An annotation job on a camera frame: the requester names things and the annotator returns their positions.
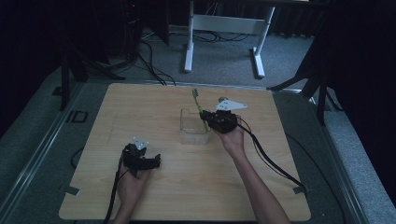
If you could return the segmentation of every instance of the transparent box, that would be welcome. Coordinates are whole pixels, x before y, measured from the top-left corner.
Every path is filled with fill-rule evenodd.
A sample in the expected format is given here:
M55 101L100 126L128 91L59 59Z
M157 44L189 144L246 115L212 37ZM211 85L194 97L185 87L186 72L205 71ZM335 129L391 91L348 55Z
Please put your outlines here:
M201 120L198 109L182 108L180 110L180 130L183 145L204 146L207 144L210 129L205 129L204 121Z

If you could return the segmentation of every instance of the metal stand leg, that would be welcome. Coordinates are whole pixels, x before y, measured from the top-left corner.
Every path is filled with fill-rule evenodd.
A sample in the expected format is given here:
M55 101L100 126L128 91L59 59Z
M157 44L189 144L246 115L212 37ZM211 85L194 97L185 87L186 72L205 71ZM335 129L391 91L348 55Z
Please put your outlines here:
M189 43L187 45L186 62L184 64L184 71L189 73L192 68L192 54L194 52L193 38L193 19L194 19L194 2L190 1L190 17L189 17Z
M262 34L260 36L260 40L259 40L259 44L257 45L257 48L253 48L253 53L254 53L254 61L256 64L256 69L257 69L257 75L259 77L265 77L265 73L264 73L264 68L262 65L262 56L260 55L260 53L262 52L262 46L264 45L264 40L265 37L267 36L268 33L268 29L270 27L271 24L271 19L274 15L274 7L270 8L270 13L267 14L267 17L265 18L265 26L264 29L262 30Z

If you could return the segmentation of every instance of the wooden tabletop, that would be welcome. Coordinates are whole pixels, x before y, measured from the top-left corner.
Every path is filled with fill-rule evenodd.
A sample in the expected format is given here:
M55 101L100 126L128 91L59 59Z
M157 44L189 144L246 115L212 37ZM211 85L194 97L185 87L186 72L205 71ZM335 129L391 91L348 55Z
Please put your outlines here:
M268 156L299 179L276 105L269 91L196 87L198 102L215 111L221 96L247 104L241 115ZM146 157L162 155L161 167L148 180L132 219L255 220L242 180L219 138L211 133L206 146L181 144L180 109L196 108L192 87L112 84L93 124L70 183L79 194L65 195L63 219L104 219L123 148L135 136L149 141ZM245 134L246 153L291 220L308 220L302 193L264 164ZM120 201L116 197L112 217Z

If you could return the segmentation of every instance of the gray carpet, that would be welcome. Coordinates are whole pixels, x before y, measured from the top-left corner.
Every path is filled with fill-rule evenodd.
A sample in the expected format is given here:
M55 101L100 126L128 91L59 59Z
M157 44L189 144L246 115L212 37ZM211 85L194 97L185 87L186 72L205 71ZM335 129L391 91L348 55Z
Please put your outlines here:
M186 36L171 36L169 47L158 41L155 36L145 38L145 40L153 49L153 65L172 76L177 84L193 83L247 88L274 86L293 77L312 43L312 39L302 37L286 39L282 36L268 36L262 52L266 77L258 79L251 61L251 52L249 52L256 45L257 36L249 36L237 42L195 42L192 71L189 74L183 72ZM149 60L149 48L146 45L140 45L139 52ZM119 61L120 58L112 59L113 63ZM128 70L121 68L116 71L120 76L126 77L126 80L122 82L136 83L147 80L154 82L155 79L146 70L140 68L143 66L140 60L135 65L128 67ZM70 159L84 146L105 95L106 87L114 82L103 75L94 72L90 74L88 83L83 85L76 101L69 107L69 110L88 112L87 121L85 123L63 122L29 188L24 192L10 216L9 223L73 222L73 220L61 220L58 217L64 198L64 193L59 191L59 188L70 182L74 173ZM72 87L76 86L75 89L78 87L78 84L74 82L72 84ZM46 79L21 116L0 140L1 201L6 198L23 165L40 146L41 139L50 129L51 123L66 113L58 111L60 97L51 95L53 89L59 85L60 71L58 70ZM303 85L304 81L296 83L291 88L301 89ZM324 174L320 173L306 152L289 138L299 175L310 189L307 200L312 217L305 223L343 223L341 210L344 211L346 223L354 223L329 160L328 151L334 148L323 137L327 131L316 120L315 106L308 102L308 99L292 91L282 91L274 96L285 132L304 146ZM331 188L328 187L323 176L329 181ZM340 202L341 210L331 189ZM85 220L78 221L78 223L101 222Z

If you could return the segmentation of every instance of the cable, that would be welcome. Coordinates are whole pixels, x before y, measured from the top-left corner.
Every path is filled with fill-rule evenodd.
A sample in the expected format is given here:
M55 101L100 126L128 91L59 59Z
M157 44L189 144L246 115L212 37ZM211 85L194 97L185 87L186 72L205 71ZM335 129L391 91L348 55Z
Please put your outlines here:
M146 65L146 67L148 68L148 69L146 69L146 70L149 71L155 78L157 78L157 80L159 80L164 86L167 86L167 84L166 84L166 82L165 82L162 78L160 78L159 76L168 77L169 79L171 79L171 81L172 81L172 82L174 83L174 85L176 86L176 82L175 82L175 80L174 80L171 76L165 74L165 72L161 71L159 68L157 68L157 67L155 67L154 65L152 65L152 55L153 55L153 53L152 53L152 47L151 47L151 45L150 45L149 43L147 43L146 41L144 41L144 40L141 40L141 43L145 44L145 45L148 46L148 48L149 48L149 61L148 61L148 62L146 62L146 61L143 59L143 57L139 54L140 59L143 61L143 63L144 63L144 64Z
M281 175L281 176L283 176L283 177L285 177L285 178L291 180L292 182L294 182L297 186L299 186L299 187L302 189L304 195L306 196L306 195L307 195L306 187L305 187L300 181L298 181L296 178L294 178L293 176L291 176L290 174L288 174L286 171L284 171L282 168L280 168L278 165L276 165L276 163L274 163L274 162L268 157L268 155L267 155L267 154L265 153L265 151L262 149L262 145L260 144L259 140L258 140L257 137L251 132L251 130L245 128L244 126L242 126L242 125L239 124L239 123L236 123L236 125L237 125L238 127L240 127L242 130L244 130L246 133L248 133L248 134L250 135L250 137L251 137L252 140L253 140L254 145L257 146L257 148L259 149L260 153L261 153L262 156L265 158L265 160L266 160L269 164L271 164L271 166L273 167L273 168L271 168L271 169L273 169L273 170L276 169L276 170L277 170L277 172L276 172L277 174L279 174L279 175Z
M338 205L338 208L340 209L341 216L343 217L343 223L346 223L346 215L345 215L345 212L344 212L344 210L343 210L343 208L342 208L342 206L341 206L341 203L340 203L340 201L338 200L338 198L335 196L334 190L332 189L332 187L331 187L329 181L326 179L325 174L323 174L323 172L321 171L319 165L315 162L314 158L311 156L311 154L309 154L309 152L306 150L306 148L305 148L299 141L297 141L297 139L295 139L294 137L292 137L292 136L291 136L290 134L288 134L288 133L285 133L285 135L286 135L288 138L290 138L291 140L293 140L293 141L305 152L305 154L307 155L307 157L308 157L308 158L314 163L314 165L317 167L317 169L318 169L319 173L321 174L323 180L326 182L327 186L329 187L329 190L330 190L330 192L332 193L332 196L334 197L335 202L336 202L337 205Z
M251 129L250 129L250 127L248 126L248 123L247 123L246 121L244 121L243 119L241 119L241 118L239 118L239 119L242 120L242 121L245 123L245 125L247 125L247 129L251 132ZM260 159L262 159L262 161L263 161L269 168L271 168L271 169L272 169L275 173L277 173L278 175L281 175L281 176L287 178L285 175L282 175L278 170L276 170L274 167L272 167L272 166L262 157L262 154L260 154L259 150L257 149L257 145L256 145L255 142L253 142L253 146L254 146L254 148L256 149L257 155L259 155Z
M150 69L150 65L149 65L149 63L147 63L146 61L145 61L145 59L142 57L142 55L140 55L140 53L137 53L137 56L143 61L143 63L146 65L146 67L148 68L148 70L150 71L150 73L163 85L163 86L166 86L166 82L162 79L162 78L160 78L160 77L158 77L157 76L157 74L153 71L153 70L151 70Z
M76 166L76 164L74 163L74 159L75 159L75 157L77 156L77 154L78 154L80 151L82 151L82 150L84 150L84 147L82 147L82 148L80 148L79 150L77 150L77 151L73 154L72 158L70 159L70 164L72 165L72 167L73 167L75 170L76 170L77 166Z

